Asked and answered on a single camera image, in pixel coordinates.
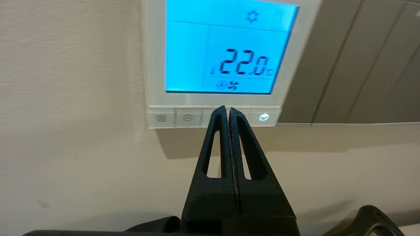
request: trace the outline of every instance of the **sun icon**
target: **sun icon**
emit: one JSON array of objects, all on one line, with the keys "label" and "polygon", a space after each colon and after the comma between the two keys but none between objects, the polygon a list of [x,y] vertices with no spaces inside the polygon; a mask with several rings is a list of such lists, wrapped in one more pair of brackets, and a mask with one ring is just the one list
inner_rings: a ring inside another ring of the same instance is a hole
[{"label": "sun icon", "polygon": [[247,21],[249,21],[250,23],[254,22],[254,21],[258,21],[258,15],[259,13],[256,12],[255,10],[249,11],[247,12],[248,16],[246,18]]}]

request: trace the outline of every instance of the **blue backlit screen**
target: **blue backlit screen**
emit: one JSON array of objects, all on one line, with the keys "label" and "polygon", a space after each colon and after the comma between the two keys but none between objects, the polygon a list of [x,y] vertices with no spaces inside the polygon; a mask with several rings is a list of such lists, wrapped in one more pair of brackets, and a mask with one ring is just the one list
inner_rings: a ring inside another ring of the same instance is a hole
[{"label": "blue backlit screen", "polygon": [[167,0],[166,92],[270,94],[298,6]]}]

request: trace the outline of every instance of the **painted wall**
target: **painted wall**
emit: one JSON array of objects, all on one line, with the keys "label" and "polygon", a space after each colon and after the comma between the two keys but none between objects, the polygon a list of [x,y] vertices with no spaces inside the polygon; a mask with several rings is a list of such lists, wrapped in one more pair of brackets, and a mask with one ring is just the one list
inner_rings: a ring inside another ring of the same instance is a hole
[{"label": "painted wall", "polygon": [[[181,214],[205,130],[147,129],[137,13],[134,0],[0,2],[1,235]],[[364,204],[418,223],[419,125],[255,133],[302,234]]]}]

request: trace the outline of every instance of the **digital thermostat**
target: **digital thermostat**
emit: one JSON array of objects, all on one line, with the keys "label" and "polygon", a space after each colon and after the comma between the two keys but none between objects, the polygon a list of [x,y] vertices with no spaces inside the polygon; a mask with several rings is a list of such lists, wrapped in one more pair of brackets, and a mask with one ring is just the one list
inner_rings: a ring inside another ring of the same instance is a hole
[{"label": "digital thermostat", "polygon": [[207,127],[221,105],[275,125],[320,1],[142,0],[149,127]]}]

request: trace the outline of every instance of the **gray cabinet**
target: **gray cabinet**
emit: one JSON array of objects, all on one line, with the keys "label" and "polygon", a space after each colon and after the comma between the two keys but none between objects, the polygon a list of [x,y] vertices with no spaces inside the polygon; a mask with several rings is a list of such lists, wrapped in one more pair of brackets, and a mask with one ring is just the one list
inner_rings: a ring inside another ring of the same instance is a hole
[{"label": "gray cabinet", "polygon": [[419,3],[325,0],[279,122],[420,121],[419,47]]}]

